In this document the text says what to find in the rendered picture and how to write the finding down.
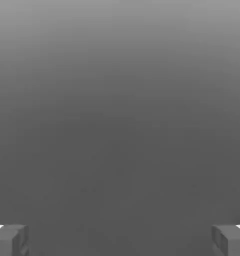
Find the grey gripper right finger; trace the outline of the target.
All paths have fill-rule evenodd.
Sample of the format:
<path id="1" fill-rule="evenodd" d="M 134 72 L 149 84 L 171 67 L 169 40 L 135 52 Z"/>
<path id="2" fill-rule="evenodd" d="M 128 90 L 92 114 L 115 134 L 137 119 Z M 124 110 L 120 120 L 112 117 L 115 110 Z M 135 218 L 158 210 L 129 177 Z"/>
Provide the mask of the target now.
<path id="1" fill-rule="evenodd" d="M 240 256 L 240 224 L 212 225 L 214 256 Z"/>

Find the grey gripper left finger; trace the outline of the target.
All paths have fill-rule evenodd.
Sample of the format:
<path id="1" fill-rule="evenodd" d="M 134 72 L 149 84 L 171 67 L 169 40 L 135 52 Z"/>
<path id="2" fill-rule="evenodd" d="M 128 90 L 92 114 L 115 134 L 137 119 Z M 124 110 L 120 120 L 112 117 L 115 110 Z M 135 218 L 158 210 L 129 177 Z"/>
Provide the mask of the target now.
<path id="1" fill-rule="evenodd" d="M 0 224 L 0 256 L 29 256 L 29 227 Z"/>

